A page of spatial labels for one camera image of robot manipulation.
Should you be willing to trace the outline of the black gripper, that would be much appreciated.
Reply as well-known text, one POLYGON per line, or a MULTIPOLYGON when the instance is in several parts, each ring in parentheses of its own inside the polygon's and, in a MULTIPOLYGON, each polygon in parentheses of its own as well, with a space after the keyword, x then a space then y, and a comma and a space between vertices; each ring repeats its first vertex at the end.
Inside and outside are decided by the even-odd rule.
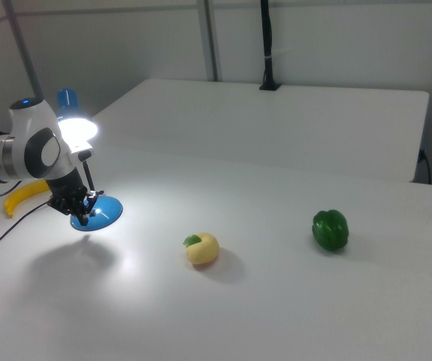
POLYGON ((88 224, 87 215, 95 213, 95 203, 104 195, 103 190, 87 192, 77 168, 57 179, 46 180, 46 183, 52 193, 47 204, 64 215, 74 216, 80 226, 88 224))

